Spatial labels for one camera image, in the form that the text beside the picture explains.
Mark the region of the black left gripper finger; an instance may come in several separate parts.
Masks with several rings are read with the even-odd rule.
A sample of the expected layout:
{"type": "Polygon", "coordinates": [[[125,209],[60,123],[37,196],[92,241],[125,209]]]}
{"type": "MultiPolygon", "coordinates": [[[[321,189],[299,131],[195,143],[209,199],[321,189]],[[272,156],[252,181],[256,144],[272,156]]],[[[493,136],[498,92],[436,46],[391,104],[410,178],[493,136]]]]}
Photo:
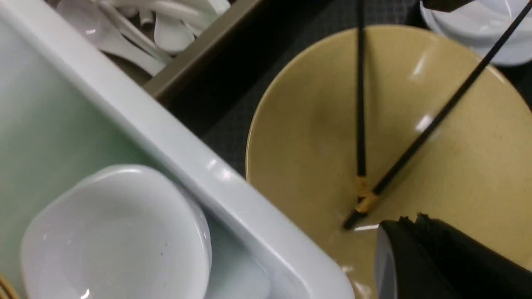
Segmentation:
{"type": "Polygon", "coordinates": [[[530,299],[532,274],[439,219],[384,220],[374,278],[380,299],[530,299]]]}

